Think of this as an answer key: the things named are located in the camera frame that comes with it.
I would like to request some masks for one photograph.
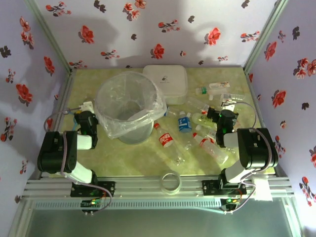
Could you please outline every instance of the clear plastic bag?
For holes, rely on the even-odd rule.
[[[150,79],[125,72],[101,85],[94,110],[107,136],[114,139],[153,123],[166,109],[163,93]]]

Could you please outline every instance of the table surface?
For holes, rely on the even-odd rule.
[[[253,105],[250,90],[242,68],[187,68],[188,95],[220,109],[220,95],[208,100],[208,95],[195,95],[195,88],[208,85],[212,82],[229,81],[229,93],[245,95],[245,102]],[[121,72],[142,72],[142,69],[84,69],[77,70],[67,107],[75,108],[83,101],[94,99],[100,85]],[[186,112],[186,105],[174,106]],[[254,122],[254,112],[246,105],[236,105],[234,112],[239,113],[238,121],[242,127],[250,127]],[[167,170],[177,171],[181,175],[217,175],[223,168],[231,166],[238,159],[238,150],[235,154],[226,152],[228,160],[218,165],[215,160],[201,147],[196,146],[190,152],[182,149],[181,133],[178,130],[177,119],[160,118],[162,128],[168,130],[183,152],[185,162],[177,166],[158,141],[158,134],[153,129],[150,137],[139,145],[127,145],[119,139],[109,139],[104,129],[98,125],[98,144],[94,150],[78,150],[77,159],[86,168],[102,176],[152,176],[161,175]],[[64,117],[62,130],[71,130],[74,126],[73,116]]]

